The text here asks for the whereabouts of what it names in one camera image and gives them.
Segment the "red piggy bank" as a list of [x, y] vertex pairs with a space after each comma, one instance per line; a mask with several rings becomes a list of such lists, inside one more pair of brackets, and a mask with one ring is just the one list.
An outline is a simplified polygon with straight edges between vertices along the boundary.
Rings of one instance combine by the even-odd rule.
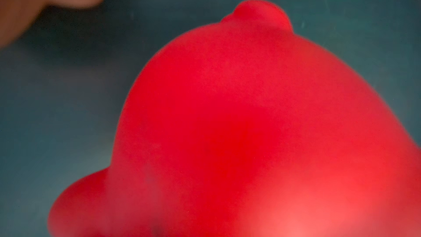
[[246, 0], [157, 52], [54, 237], [418, 237], [421, 151], [354, 70]]

